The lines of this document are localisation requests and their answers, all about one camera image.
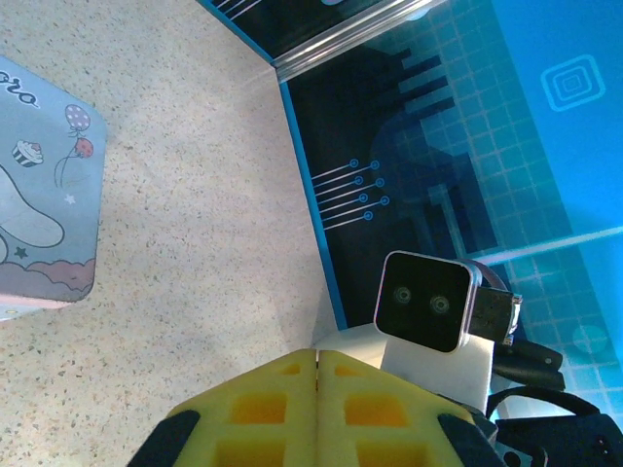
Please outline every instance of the blue printed backdrop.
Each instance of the blue printed backdrop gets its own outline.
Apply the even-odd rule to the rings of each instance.
[[[612,8],[450,0],[282,88],[349,326],[371,319],[392,249],[483,261],[523,294],[528,337],[566,355],[569,390],[621,424]]]

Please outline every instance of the camera lens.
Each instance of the camera lens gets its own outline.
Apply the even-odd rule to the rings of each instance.
[[[430,299],[430,309],[437,314],[446,314],[450,311],[450,302],[442,295],[436,295]]]
[[[393,291],[393,299],[399,305],[406,305],[411,301],[411,291],[409,287],[396,287]]]

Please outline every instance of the black camera face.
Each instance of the black camera face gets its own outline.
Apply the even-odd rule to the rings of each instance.
[[[468,266],[393,252],[385,260],[375,322],[383,333],[441,352],[461,340],[476,278]]]

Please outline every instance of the cupcake illustration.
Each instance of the cupcake illustration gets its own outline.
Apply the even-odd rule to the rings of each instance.
[[[29,143],[28,141],[18,141],[13,148],[13,158],[22,167],[33,167],[43,162],[41,145],[39,143]]]

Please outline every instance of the star illustration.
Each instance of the star illustration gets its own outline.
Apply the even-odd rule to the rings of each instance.
[[[16,248],[16,252],[14,253],[16,256],[19,256],[19,258],[21,260],[23,260],[24,258],[28,257],[28,254],[26,253],[26,249],[25,248]]]

